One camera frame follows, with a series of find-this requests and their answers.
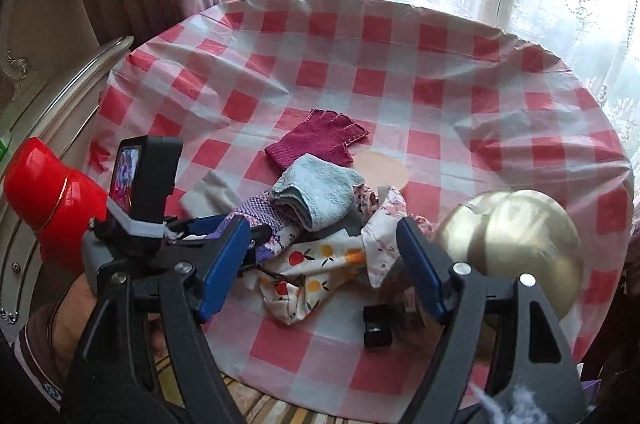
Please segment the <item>person's right forearm sleeve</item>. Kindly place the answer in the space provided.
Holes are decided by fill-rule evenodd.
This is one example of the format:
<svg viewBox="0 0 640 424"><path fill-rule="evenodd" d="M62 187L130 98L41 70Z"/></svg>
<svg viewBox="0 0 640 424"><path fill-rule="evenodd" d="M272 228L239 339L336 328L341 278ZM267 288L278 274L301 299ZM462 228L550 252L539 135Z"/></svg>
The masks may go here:
<svg viewBox="0 0 640 424"><path fill-rule="evenodd" d="M13 355L26 374L44 407L58 416L64 394L65 381L56 370L50 343L50 326L56 303L48 303L33 313L21 329L13 345Z"/></svg>

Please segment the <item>person's left hand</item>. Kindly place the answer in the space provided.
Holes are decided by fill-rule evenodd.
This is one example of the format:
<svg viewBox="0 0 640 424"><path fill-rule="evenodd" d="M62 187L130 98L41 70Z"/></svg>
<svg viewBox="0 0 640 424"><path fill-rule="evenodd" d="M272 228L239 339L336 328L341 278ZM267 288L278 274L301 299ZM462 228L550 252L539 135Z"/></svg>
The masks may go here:
<svg viewBox="0 0 640 424"><path fill-rule="evenodd" d="M67 378L80 337L95 306L96 296L85 274L81 274L53 310L50 343L55 367L62 381Z"/></svg>

